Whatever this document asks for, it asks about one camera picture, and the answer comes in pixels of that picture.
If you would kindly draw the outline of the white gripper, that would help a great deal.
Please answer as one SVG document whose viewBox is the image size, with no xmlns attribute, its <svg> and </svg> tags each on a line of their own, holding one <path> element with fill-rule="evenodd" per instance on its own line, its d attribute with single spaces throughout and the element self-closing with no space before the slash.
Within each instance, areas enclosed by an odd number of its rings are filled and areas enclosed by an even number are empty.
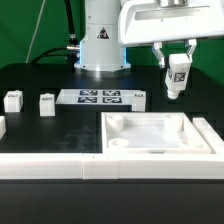
<svg viewBox="0 0 224 224">
<path fill-rule="evenodd" d="M 152 44 L 160 68 L 165 67 L 161 42 L 185 41 L 186 56 L 193 62 L 199 38 L 224 35 L 224 0 L 129 0 L 118 20 L 118 39 L 124 46 Z"/>
</svg>

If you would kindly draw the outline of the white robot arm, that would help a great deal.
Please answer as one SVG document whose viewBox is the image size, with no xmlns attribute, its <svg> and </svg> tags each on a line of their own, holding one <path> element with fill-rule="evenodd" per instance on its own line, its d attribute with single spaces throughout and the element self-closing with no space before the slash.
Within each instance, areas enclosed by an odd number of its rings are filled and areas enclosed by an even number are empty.
<svg viewBox="0 0 224 224">
<path fill-rule="evenodd" d="M 152 47 L 165 66 L 162 45 L 185 41 L 191 58 L 199 39 L 224 36 L 224 0 L 84 0 L 85 35 L 79 69 L 128 69 L 128 47 Z"/>
</svg>

